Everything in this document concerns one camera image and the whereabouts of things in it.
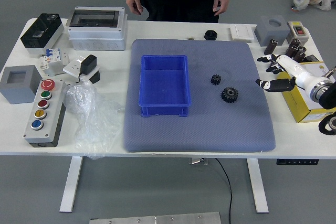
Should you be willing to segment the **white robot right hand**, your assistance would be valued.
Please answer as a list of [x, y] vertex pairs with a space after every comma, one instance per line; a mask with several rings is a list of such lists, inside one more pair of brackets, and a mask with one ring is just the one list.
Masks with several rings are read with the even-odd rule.
[[268, 68], [267, 72], [274, 74], [286, 72], [291, 79], [277, 79], [271, 81], [256, 80], [256, 83], [267, 92], [285, 92], [291, 91], [298, 86], [309, 95], [314, 87], [323, 81], [322, 77], [313, 76], [304, 66], [294, 61], [286, 55], [265, 55], [257, 59], [261, 62], [273, 62], [275, 65]]

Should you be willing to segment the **person's left hand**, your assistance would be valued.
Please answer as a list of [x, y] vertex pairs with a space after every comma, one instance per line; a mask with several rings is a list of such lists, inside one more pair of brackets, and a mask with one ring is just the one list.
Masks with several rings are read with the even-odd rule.
[[229, 0], [214, 0], [213, 12], [214, 16], [218, 16], [227, 11], [229, 6]]

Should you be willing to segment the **person's right hand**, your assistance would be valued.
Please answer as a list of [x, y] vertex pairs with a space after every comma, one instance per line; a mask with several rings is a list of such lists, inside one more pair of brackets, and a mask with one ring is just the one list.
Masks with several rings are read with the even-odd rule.
[[126, 0], [126, 4], [129, 7], [131, 13], [136, 15], [141, 15], [143, 13], [141, 0]]

